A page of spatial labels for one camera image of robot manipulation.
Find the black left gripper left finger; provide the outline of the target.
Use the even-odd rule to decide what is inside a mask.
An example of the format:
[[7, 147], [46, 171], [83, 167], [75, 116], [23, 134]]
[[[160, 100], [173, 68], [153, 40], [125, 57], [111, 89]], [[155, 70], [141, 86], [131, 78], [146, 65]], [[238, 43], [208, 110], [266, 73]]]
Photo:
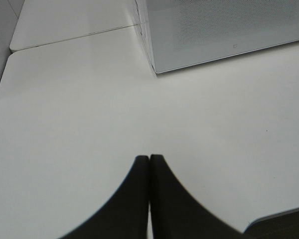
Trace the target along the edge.
[[149, 157], [137, 156], [112, 197], [64, 239], [146, 239]]

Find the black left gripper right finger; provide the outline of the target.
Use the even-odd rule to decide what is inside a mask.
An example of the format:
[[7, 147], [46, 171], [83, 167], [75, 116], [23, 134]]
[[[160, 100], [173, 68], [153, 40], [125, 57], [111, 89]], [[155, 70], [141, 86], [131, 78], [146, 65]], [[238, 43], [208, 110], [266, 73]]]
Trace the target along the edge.
[[162, 155], [151, 155], [149, 165], [150, 214], [155, 239], [244, 238], [187, 192]]

